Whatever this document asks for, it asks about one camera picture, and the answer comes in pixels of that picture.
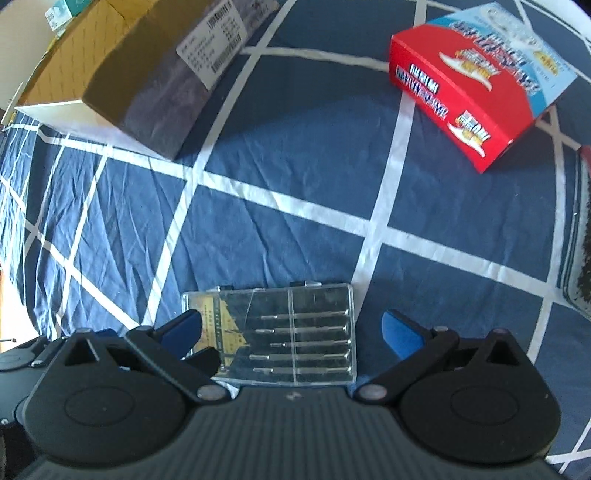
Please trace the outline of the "clear screwdriver set case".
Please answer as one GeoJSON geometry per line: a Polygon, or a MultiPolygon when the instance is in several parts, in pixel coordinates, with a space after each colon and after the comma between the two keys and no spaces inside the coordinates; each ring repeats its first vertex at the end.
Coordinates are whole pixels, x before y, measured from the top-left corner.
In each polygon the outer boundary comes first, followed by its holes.
{"type": "Polygon", "coordinates": [[[356,382],[356,322],[348,283],[185,292],[201,315],[196,353],[221,355],[214,379],[232,386],[349,386],[356,382]]]}

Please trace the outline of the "blue white checked bedsheet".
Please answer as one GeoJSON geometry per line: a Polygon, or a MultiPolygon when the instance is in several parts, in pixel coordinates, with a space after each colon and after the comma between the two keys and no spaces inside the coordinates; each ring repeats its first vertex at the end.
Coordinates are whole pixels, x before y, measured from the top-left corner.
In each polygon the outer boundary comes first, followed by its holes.
{"type": "Polygon", "coordinates": [[[590,140],[590,29],[567,7],[505,3],[577,76],[482,174],[387,75],[391,35],[463,1],[281,2],[174,162],[18,116],[1,260],[26,323],[122,330],[167,321],[191,290],[349,282],[365,376],[392,360],[389,308],[465,336],[510,329],[561,405],[550,462],[588,478],[590,323],[559,276],[590,140]]]}

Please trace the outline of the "open cardboard shoe box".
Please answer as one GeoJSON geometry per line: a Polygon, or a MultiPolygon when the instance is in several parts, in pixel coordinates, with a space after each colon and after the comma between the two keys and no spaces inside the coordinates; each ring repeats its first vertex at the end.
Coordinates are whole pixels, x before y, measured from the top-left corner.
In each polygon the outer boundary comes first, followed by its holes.
{"type": "Polygon", "coordinates": [[[276,1],[93,1],[16,108],[52,129],[172,160],[219,78],[276,1]]]}

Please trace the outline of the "red and blue carton box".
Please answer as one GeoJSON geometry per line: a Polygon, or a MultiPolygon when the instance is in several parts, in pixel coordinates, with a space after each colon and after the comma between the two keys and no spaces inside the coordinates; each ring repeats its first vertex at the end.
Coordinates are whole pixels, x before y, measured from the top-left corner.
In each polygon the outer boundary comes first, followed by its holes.
{"type": "Polygon", "coordinates": [[[576,79],[549,44],[496,2],[394,34],[389,75],[480,173],[576,79]]]}

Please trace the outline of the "teal and white small box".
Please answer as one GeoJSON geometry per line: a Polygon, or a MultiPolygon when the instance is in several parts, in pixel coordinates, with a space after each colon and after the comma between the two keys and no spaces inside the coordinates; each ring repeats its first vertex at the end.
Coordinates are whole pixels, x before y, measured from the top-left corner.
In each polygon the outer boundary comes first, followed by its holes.
{"type": "Polygon", "coordinates": [[[92,0],[56,0],[45,11],[45,18],[52,32],[57,32],[82,13],[92,0]]]}

